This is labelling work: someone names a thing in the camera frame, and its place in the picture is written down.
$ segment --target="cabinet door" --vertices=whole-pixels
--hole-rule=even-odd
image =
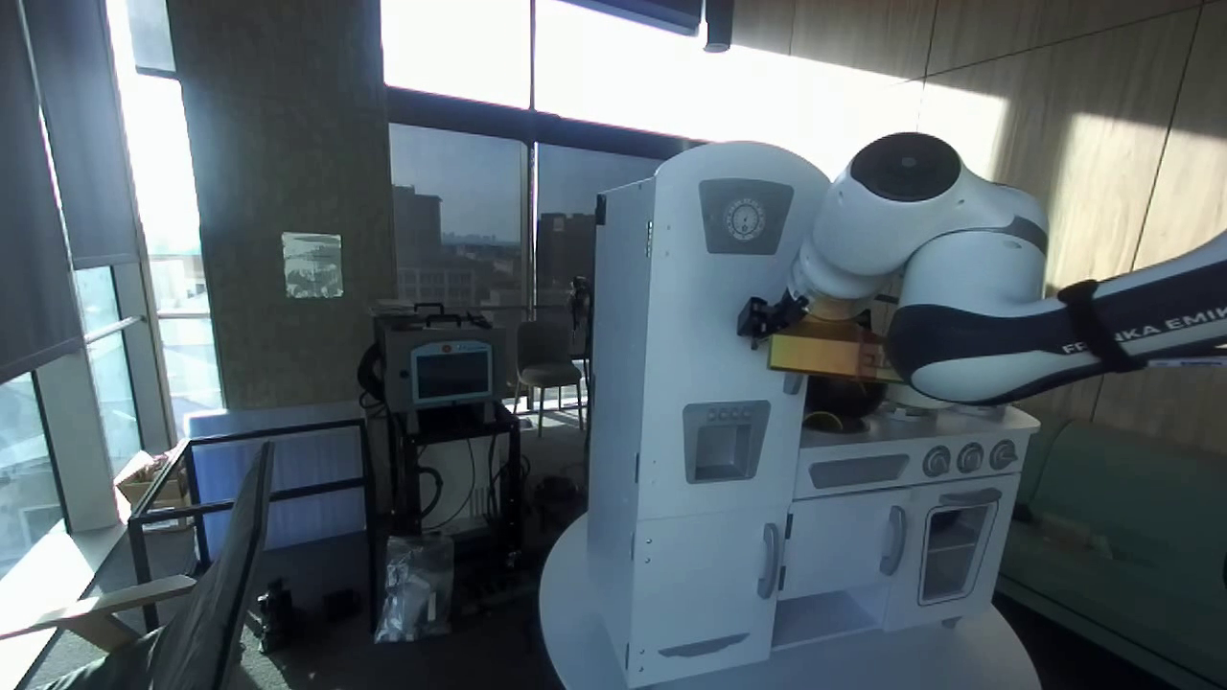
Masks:
[[[630,681],[770,656],[781,511],[641,523]]]
[[[956,484],[921,511],[916,599],[931,622],[994,599],[1017,481]]]
[[[836,493],[793,501],[777,599],[864,589],[906,570],[912,493]]]

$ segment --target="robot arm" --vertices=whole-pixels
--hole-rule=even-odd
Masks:
[[[1227,343],[1227,234],[1054,299],[1043,249],[1030,194],[979,182],[938,139],[889,136],[833,183],[781,303],[854,303],[900,284],[889,367],[967,408]]]

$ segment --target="glass window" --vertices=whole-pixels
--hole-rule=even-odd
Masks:
[[[149,284],[156,315],[209,315],[199,254],[149,256]]]
[[[666,36],[645,24],[625,24],[604,12],[539,0],[535,30],[535,109],[641,127],[661,136],[710,136],[710,77],[719,59],[696,37]],[[719,109],[740,109],[730,73],[719,77]]]
[[[654,164],[653,159],[535,145],[535,294],[545,303],[562,303],[579,277],[590,280],[599,194],[653,178]]]
[[[130,54],[142,73],[175,73],[165,0],[125,0]]]
[[[61,519],[32,377],[0,384],[0,576]]]
[[[121,334],[93,343],[89,367],[103,413],[111,473],[121,473],[121,465],[142,450]]]
[[[189,413],[221,410],[213,327],[205,318],[161,318],[161,354],[181,428]]]
[[[107,266],[73,274],[73,284],[84,334],[99,334],[117,321],[113,277]]]
[[[117,85],[147,247],[154,256],[199,254],[185,90],[142,73],[125,73]]]
[[[452,312],[517,303],[530,148],[425,127],[391,127],[397,294]]]
[[[530,109],[530,0],[383,0],[383,79]]]

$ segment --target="knob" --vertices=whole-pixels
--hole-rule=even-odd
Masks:
[[[988,465],[1007,468],[1013,461],[1021,461],[1021,450],[1013,441],[997,441]]]
[[[949,450],[935,444],[923,451],[923,477],[947,477],[949,473]]]
[[[957,473],[979,473],[985,465],[985,444],[963,444],[957,450]]]

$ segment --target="curtain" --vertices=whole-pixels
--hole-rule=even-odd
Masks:
[[[24,9],[73,266],[139,260],[107,5],[24,0]]]
[[[0,0],[0,384],[80,350],[24,17]]]

